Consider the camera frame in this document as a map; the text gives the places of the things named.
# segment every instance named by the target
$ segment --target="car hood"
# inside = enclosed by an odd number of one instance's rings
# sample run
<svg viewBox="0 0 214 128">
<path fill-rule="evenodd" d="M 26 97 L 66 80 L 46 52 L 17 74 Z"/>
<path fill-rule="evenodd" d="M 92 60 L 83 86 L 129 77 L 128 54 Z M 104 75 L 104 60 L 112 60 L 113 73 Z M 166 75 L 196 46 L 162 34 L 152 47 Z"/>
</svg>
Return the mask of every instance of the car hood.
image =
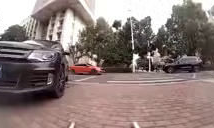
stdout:
<svg viewBox="0 0 214 128">
<path fill-rule="evenodd" d="M 29 44 L 25 42 L 12 42 L 12 41 L 0 41 L 0 47 L 22 48 L 29 50 L 48 49 L 47 47 L 39 44 Z"/>
</svg>

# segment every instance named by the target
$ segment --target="car bumper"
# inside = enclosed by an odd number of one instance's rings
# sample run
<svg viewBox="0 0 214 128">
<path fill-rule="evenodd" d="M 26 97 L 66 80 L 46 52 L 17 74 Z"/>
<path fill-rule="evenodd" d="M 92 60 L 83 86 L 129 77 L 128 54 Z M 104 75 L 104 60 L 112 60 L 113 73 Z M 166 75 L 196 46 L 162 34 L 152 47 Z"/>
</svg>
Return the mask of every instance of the car bumper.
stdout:
<svg viewBox="0 0 214 128">
<path fill-rule="evenodd" d="M 48 75 L 55 74 L 55 63 L 0 62 L 0 92 L 26 93 L 51 89 Z"/>
</svg>

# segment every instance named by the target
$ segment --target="paved sidewalk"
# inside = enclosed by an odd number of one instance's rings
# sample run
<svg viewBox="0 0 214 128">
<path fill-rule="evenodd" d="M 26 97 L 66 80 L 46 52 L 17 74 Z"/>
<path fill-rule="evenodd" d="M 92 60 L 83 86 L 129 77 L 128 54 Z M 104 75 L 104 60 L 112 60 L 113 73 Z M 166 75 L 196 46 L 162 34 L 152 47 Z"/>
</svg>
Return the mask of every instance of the paved sidewalk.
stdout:
<svg viewBox="0 0 214 128">
<path fill-rule="evenodd" d="M 214 128 L 214 84 L 77 85 L 59 100 L 0 97 L 0 128 Z"/>
</svg>

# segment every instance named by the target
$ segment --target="crosswalk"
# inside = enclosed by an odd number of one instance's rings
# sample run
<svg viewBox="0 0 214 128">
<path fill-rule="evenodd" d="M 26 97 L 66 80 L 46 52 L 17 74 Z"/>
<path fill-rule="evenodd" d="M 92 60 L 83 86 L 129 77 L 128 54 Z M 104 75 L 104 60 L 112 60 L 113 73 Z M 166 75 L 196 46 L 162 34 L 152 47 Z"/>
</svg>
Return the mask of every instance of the crosswalk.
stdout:
<svg viewBox="0 0 214 128">
<path fill-rule="evenodd" d="M 136 77 L 115 76 L 112 80 L 107 81 L 109 84 L 165 84 L 189 81 L 190 79 L 178 76 L 163 76 L 158 74 L 146 74 Z"/>
</svg>

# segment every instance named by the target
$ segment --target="car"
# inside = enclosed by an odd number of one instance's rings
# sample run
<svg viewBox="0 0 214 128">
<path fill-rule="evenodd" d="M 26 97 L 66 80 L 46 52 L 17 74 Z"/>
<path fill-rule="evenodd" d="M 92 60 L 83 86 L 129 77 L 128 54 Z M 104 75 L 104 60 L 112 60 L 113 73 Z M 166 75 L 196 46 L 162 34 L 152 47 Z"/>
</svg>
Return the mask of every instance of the car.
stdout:
<svg viewBox="0 0 214 128">
<path fill-rule="evenodd" d="M 69 73 L 66 55 L 54 41 L 0 41 L 0 92 L 62 97 Z"/>
<path fill-rule="evenodd" d="M 75 64 L 70 67 L 73 74 L 92 74 L 101 75 L 104 71 L 102 68 L 93 66 L 91 64 Z"/>
<path fill-rule="evenodd" d="M 185 56 L 173 63 L 168 63 L 163 66 L 163 71 L 173 73 L 175 71 L 197 72 L 202 67 L 202 60 L 196 56 Z"/>
</svg>

